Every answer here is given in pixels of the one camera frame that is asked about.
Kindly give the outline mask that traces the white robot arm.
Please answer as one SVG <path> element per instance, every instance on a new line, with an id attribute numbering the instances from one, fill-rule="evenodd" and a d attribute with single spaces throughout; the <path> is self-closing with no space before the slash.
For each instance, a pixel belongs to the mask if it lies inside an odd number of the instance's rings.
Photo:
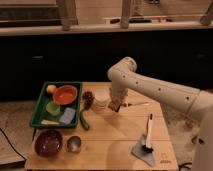
<path id="1" fill-rule="evenodd" d="M 108 107 L 118 111 L 129 89 L 186 114 L 199 126 L 192 171 L 213 171 L 213 93 L 136 73 L 137 63 L 124 57 L 107 72 L 111 81 Z"/>

